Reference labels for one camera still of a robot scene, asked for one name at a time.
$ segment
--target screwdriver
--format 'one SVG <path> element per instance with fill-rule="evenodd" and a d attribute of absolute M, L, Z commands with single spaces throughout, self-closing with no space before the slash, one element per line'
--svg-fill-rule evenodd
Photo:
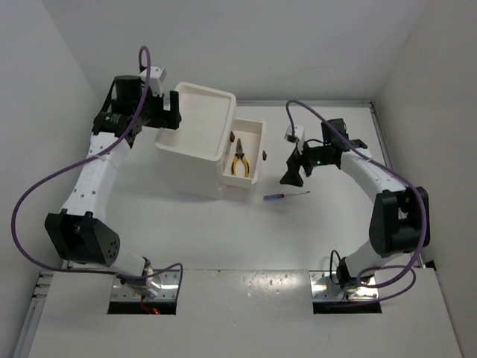
<path fill-rule="evenodd" d="M 265 201 L 277 200 L 277 199 L 286 198 L 288 196 L 303 195 L 303 194 L 308 194 L 308 193 L 310 193 L 310 191 L 308 191 L 308 192 L 297 192 L 296 194 L 272 194 L 272 195 L 264 196 L 263 200 L 265 200 Z"/>

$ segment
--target open box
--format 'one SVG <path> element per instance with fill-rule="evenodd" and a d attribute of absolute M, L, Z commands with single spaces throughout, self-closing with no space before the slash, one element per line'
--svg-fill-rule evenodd
<path fill-rule="evenodd" d="M 223 198 L 227 186 L 252 191 L 259 178 L 265 122 L 236 118 L 232 93 L 183 82 L 176 91 L 182 122 L 175 131 L 160 128 L 155 141 L 169 185 L 178 192 L 216 199 Z M 240 161 L 232 175 L 238 138 L 250 165 L 248 178 Z"/>

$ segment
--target pliers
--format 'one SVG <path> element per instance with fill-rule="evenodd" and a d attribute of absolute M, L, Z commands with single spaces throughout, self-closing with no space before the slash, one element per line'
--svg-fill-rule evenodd
<path fill-rule="evenodd" d="M 240 138 L 237 139 L 237 148 L 236 148 L 236 155 L 233 158 L 232 162 L 232 175 L 237 175 L 236 167 L 237 163 L 241 160 L 245 167 L 245 177 L 248 178 L 250 176 L 250 166 L 248 165 L 248 160 L 245 157 L 244 149 L 241 146 Z"/>

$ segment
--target metal mounting plate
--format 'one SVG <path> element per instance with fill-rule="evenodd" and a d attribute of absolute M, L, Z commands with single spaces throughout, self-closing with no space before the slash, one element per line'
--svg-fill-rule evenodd
<path fill-rule="evenodd" d="M 157 295 L 154 298 L 145 298 L 144 302 L 174 303 L 176 301 L 179 279 L 180 272 L 174 270 L 157 275 L 151 283 L 157 291 Z M 121 285 L 119 279 L 116 278 L 111 290 L 111 302 L 136 303 L 141 302 L 141 296 L 134 293 L 127 286 Z"/>
<path fill-rule="evenodd" d="M 313 303 L 369 301 L 376 300 L 379 297 L 378 289 L 367 289 L 365 287 L 342 289 L 339 285 L 331 282 L 327 271 L 310 271 L 309 274 Z M 332 274 L 333 280 L 336 282 L 335 272 Z M 374 277 L 367 284 L 376 284 Z"/>

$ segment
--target white wall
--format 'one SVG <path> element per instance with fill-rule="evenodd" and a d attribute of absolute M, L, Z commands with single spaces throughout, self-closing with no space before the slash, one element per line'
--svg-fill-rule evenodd
<path fill-rule="evenodd" d="M 430 194 L 437 273 L 466 357 L 477 357 L 477 1 L 432 0 L 379 97 L 395 166 Z"/>
<path fill-rule="evenodd" d="M 0 357 L 10 357 L 38 272 L 13 245 L 11 211 L 31 184 L 84 155 L 99 102 L 41 1 L 1 3 L 0 48 Z M 19 217 L 22 242 L 50 264 L 58 258 L 43 221 L 73 180 L 39 189 Z"/>
<path fill-rule="evenodd" d="M 238 98 L 375 98 L 427 0 L 43 0 L 97 94 L 140 45 Z"/>

